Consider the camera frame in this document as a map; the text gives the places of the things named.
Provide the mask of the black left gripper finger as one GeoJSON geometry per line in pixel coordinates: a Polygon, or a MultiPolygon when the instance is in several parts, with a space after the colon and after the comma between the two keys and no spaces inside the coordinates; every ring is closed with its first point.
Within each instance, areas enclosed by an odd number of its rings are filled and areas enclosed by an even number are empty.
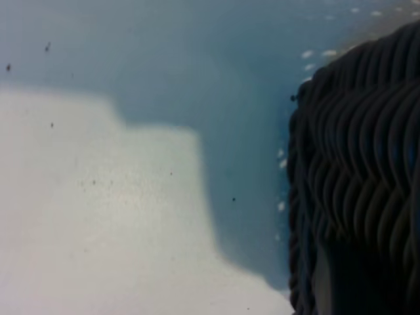
{"type": "Polygon", "coordinates": [[[314,269],[318,314],[418,314],[419,248],[400,274],[339,243],[319,242],[314,269]]]}

